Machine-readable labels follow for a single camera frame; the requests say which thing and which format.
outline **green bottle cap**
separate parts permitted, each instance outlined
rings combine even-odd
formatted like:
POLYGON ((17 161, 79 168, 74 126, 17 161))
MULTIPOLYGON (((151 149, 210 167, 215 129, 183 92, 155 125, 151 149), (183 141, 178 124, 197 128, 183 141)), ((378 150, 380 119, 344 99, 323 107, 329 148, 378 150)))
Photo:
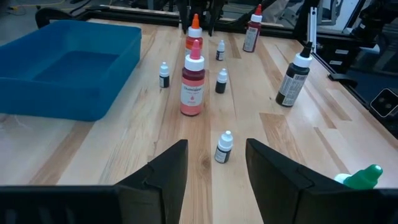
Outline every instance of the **green bottle cap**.
POLYGON ((351 177, 347 177, 343 183, 352 189, 373 189, 382 173, 383 169, 379 165, 373 164, 365 170, 360 170, 351 177))

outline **bottle label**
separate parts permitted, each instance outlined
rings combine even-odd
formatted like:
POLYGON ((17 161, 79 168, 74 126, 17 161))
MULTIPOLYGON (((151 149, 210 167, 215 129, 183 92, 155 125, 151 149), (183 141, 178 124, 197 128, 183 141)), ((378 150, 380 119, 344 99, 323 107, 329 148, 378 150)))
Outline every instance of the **bottle label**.
POLYGON ((187 106, 198 106, 203 99, 205 79, 191 81, 182 78, 181 84, 181 103, 187 106))
POLYGON ((243 50, 252 51, 254 44, 256 43, 256 38, 258 35, 258 29, 249 27, 246 31, 246 38, 244 39, 243 50))
POLYGON ((164 78, 159 77, 159 84, 160 84, 160 87, 164 88, 164 78))
POLYGON ((224 60, 224 52, 217 51, 216 60, 224 60))
POLYGON ((189 55, 191 53, 191 49, 185 48, 185 56, 189 55))
POLYGON ((282 104, 285 106, 293 106, 296 101, 300 90, 304 86, 305 79, 308 75, 297 75, 295 74, 293 78, 285 75, 282 86, 280 86, 280 94, 285 96, 282 104))
POLYGON ((214 156, 217 162, 224 163, 226 158, 226 152, 221 152, 218 147, 216 149, 216 155, 214 156))

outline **pink bottle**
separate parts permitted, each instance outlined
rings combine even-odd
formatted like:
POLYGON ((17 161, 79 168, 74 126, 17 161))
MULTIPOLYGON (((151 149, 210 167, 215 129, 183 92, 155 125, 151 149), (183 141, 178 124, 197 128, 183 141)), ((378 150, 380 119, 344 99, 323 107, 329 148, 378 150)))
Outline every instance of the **pink bottle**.
POLYGON ((250 22, 248 23, 248 29, 243 43, 243 50, 245 52, 254 52, 256 48, 257 38, 261 30, 261 13, 261 4, 259 4, 255 13, 251 15, 250 22))
POLYGON ((182 68, 181 113, 195 116, 201 112, 205 90, 205 58, 200 55, 200 43, 195 40, 182 68))

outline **small dropper bottle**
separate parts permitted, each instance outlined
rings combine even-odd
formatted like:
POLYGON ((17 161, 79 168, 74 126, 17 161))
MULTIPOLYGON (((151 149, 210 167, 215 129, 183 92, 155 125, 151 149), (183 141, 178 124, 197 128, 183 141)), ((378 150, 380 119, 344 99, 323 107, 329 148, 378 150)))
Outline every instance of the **small dropper bottle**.
POLYGON ((228 79, 228 74, 226 73, 226 69, 223 68, 219 72, 217 77, 216 93, 224 93, 227 79, 228 79))
POLYGON ((233 137, 231 131, 226 131, 218 140, 215 159, 219 163, 228 162, 229 155, 233 147, 233 137))
POLYGON ((216 60, 219 60, 219 61, 224 60, 224 52, 225 52, 225 44, 224 44, 224 40, 221 40, 217 47, 216 60))
POLYGON ((169 66, 163 62, 159 69, 159 85, 162 88, 167 88, 170 85, 169 66))

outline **red bottle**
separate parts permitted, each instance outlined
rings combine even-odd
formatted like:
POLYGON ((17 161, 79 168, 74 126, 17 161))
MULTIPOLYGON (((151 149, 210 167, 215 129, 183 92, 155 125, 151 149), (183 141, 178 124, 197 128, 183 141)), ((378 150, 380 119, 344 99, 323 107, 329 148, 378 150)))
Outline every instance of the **red bottle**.
POLYGON ((200 50, 203 45, 203 38, 201 37, 201 28, 199 26, 198 14, 193 15, 192 25, 188 28, 188 35, 185 39, 185 56, 191 53, 193 42, 199 40, 200 50))
POLYGON ((193 42, 182 68, 181 113, 195 116, 201 112, 205 90, 205 59, 200 55, 199 40, 193 42))
POLYGON ((248 30, 246 31, 246 37, 244 38, 243 43, 243 50, 245 52, 254 52, 257 38, 259 37, 261 30, 261 20, 261 4, 259 4, 256 12, 251 15, 250 22, 248 23, 248 30))

